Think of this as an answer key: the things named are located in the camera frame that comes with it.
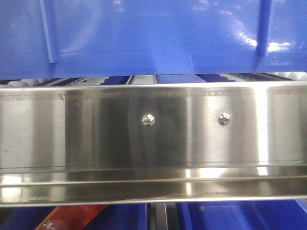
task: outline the metal bar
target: metal bar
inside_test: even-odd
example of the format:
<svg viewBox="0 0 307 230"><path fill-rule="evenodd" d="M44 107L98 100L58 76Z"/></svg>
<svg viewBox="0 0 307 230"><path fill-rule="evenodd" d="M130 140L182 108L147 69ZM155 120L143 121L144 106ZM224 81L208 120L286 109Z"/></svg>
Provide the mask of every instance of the metal bar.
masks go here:
<svg viewBox="0 0 307 230"><path fill-rule="evenodd" d="M150 223L149 223L149 228L148 230L156 230L156 216L155 216L155 203L150 204L150 211L149 211L149 218L150 218Z"/></svg>
<svg viewBox="0 0 307 230"><path fill-rule="evenodd" d="M168 228L172 230L178 230L179 219L178 219L176 203L166 203L165 206L166 206L166 217L167 217Z"/></svg>
<svg viewBox="0 0 307 230"><path fill-rule="evenodd" d="M0 206L303 198L306 105L295 81L1 89Z"/></svg>
<svg viewBox="0 0 307 230"><path fill-rule="evenodd" d="M157 203L155 205L155 218L157 230L168 230L165 203Z"/></svg>

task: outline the brushed metal surface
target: brushed metal surface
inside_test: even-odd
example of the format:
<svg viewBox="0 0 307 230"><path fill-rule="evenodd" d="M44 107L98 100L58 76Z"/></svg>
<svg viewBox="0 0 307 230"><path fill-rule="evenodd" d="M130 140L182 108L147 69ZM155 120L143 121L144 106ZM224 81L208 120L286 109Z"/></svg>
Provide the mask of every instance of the brushed metal surface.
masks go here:
<svg viewBox="0 0 307 230"><path fill-rule="evenodd" d="M303 82L0 89L0 206L302 198L306 160Z"/></svg>

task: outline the blue plastic bin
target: blue plastic bin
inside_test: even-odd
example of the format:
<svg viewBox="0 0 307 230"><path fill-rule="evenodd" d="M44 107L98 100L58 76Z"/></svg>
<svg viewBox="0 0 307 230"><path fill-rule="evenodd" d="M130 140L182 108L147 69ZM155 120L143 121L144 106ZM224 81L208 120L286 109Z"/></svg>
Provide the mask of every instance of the blue plastic bin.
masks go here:
<svg viewBox="0 0 307 230"><path fill-rule="evenodd" d="M0 79L306 70L305 0L2 0Z"/></svg>
<svg viewBox="0 0 307 230"><path fill-rule="evenodd" d="M85 230L147 230L147 204L110 205ZM15 208L1 230L33 230L54 207Z"/></svg>
<svg viewBox="0 0 307 230"><path fill-rule="evenodd" d="M180 230L307 230L302 200L178 203Z"/></svg>

